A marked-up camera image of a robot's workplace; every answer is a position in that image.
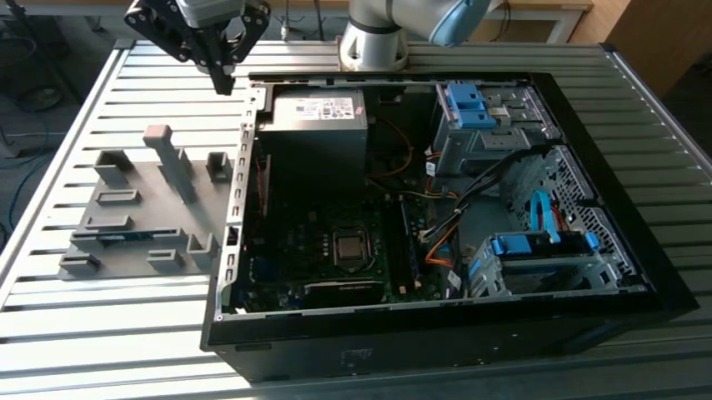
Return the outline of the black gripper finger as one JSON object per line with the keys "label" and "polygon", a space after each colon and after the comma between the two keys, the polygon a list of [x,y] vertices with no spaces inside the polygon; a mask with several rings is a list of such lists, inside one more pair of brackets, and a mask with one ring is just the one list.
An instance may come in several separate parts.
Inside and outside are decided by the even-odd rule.
{"label": "black gripper finger", "polygon": [[246,1],[241,16],[243,23],[242,32],[227,41],[223,57],[223,75],[226,83],[222,85],[221,94],[230,95],[234,81],[233,69],[238,63],[245,61],[253,47],[263,35],[270,25],[270,4],[266,1]]}
{"label": "black gripper finger", "polygon": [[181,63],[193,62],[199,67],[221,94],[226,83],[223,32],[215,26],[190,27],[177,1],[134,1],[124,21],[175,60]]}

